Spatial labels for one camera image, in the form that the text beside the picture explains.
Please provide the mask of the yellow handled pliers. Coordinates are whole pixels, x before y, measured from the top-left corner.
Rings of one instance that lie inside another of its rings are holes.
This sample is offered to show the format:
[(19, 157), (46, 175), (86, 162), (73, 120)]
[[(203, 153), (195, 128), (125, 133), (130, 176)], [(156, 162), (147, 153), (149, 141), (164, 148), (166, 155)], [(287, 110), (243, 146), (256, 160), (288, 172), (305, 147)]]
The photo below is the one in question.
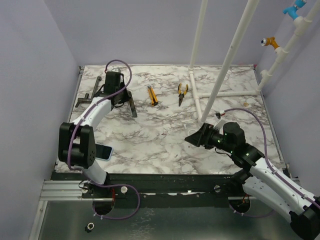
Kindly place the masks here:
[(187, 94), (188, 90), (189, 90), (188, 84), (185, 85), (184, 90), (182, 89), (182, 83), (180, 83), (178, 85), (178, 106), (179, 107), (181, 106), (183, 99), (184, 99), (185, 95)]

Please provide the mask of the white PVC pipe frame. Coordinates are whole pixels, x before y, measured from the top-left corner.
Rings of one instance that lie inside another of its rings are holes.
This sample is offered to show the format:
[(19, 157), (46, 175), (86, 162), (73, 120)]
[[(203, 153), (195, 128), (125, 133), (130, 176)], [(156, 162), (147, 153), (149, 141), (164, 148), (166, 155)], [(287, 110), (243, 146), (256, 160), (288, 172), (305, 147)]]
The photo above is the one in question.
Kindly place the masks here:
[(196, 56), (198, 53), (198, 47), (200, 43), (200, 37), (203, 29), (204, 19), (206, 15), (206, 9), (208, 5), (207, 0), (203, 0), (200, 6), (200, 12), (198, 16), (198, 22), (196, 27), (196, 33), (194, 37), (194, 43), (192, 47), (192, 53), (190, 58), (190, 64), (188, 67), (188, 76), (191, 83), (192, 89), (192, 97), (195, 103), (195, 109), (197, 113), (197, 120), (199, 123), (205, 122), (207, 119), (210, 110), (215, 102), (217, 97), (237, 97), (237, 96), (256, 96), (258, 95), (263, 87), (269, 82), (277, 68), (285, 61), (290, 51), (293, 49), (298, 40), (304, 35), (304, 33), (308, 30), (310, 25), (313, 23), (314, 18), (320, 12), (320, 2), (315, 1), (313, 7), (310, 9), (306, 16), (300, 16), (293, 20), (293, 24), (295, 26), (295, 30), (293, 32), (292, 37), (289, 39), (285, 47), (279, 46), (276, 50), (274, 50), (276, 54), (276, 58), (274, 63), (270, 67), (270, 69), (264, 69), (260, 74), (262, 79), (258, 84), (255, 90), (251, 91), (227, 91), (221, 92), (222, 83), (225, 80), (227, 72), (231, 67), (231, 63), (234, 60), (236, 53), (240, 47), (240, 43), (243, 40), (243, 37), (249, 27), (249, 23), (251, 22), (253, 15), (256, 11), (256, 8), (259, 4), (258, 0), (249, 0), (246, 3), (234, 36), (232, 38), (231, 44), (228, 48), (227, 54), (224, 58), (218, 76), (216, 78), (215, 85), (213, 90), (210, 93), (199, 93), (196, 86), (195, 74), (194, 74), (194, 66), (196, 61)]

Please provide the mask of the yellow utility knife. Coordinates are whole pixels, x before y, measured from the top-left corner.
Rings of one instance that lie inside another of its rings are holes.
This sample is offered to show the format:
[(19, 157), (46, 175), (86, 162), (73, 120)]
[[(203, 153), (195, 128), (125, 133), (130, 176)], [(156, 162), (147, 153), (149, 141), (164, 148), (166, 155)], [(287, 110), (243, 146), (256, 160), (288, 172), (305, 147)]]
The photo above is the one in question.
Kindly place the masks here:
[(150, 97), (150, 100), (151, 100), (151, 105), (153, 107), (155, 107), (158, 104), (158, 99), (156, 97), (156, 94), (155, 94), (153, 88), (150, 85), (147, 86), (147, 90), (148, 90), (148, 94), (149, 94), (149, 97)]

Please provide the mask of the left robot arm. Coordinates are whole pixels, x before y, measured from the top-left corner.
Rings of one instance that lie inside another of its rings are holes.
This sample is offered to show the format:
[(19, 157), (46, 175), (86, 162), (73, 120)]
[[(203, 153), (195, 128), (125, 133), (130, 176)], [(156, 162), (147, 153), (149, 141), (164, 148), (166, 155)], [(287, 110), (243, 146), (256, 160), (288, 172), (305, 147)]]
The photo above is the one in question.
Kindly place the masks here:
[(94, 182), (93, 191), (101, 198), (110, 194), (111, 185), (109, 174), (96, 160), (94, 132), (107, 114), (124, 103), (128, 103), (134, 118), (138, 116), (132, 93), (125, 86), (123, 73), (107, 71), (102, 90), (95, 94), (87, 109), (73, 122), (64, 122), (59, 127), (58, 159)]

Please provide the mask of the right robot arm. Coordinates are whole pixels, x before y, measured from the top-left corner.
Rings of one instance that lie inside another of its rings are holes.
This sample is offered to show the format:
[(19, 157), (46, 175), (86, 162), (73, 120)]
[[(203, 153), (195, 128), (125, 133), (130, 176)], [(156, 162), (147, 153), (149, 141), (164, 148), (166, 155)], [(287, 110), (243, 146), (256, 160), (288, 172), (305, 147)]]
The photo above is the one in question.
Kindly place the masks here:
[(320, 198), (291, 180), (265, 154), (247, 143), (238, 123), (227, 122), (220, 128), (204, 123), (184, 140), (195, 147), (217, 148), (230, 154), (241, 168), (230, 183), (234, 195), (246, 193), (268, 205), (303, 240), (314, 240), (320, 234)]

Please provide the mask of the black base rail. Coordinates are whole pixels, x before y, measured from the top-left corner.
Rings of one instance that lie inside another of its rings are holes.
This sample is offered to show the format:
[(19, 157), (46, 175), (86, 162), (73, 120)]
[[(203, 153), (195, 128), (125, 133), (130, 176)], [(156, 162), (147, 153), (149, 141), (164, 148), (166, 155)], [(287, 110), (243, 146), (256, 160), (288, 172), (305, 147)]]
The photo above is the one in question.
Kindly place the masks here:
[(78, 200), (92, 202), (99, 212), (140, 208), (227, 208), (248, 206), (252, 195), (228, 174), (126, 174), (111, 173), (111, 188), (89, 183), (80, 173), (53, 172), (51, 180), (73, 183)]

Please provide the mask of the blue cased phone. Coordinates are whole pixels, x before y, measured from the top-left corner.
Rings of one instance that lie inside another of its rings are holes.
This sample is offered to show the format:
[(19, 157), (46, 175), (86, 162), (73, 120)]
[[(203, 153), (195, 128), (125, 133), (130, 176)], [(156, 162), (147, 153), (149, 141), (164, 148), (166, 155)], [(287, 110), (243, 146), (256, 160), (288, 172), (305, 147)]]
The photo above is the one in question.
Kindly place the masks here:
[(96, 144), (96, 158), (102, 161), (109, 161), (113, 154), (113, 148), (111, 146)]

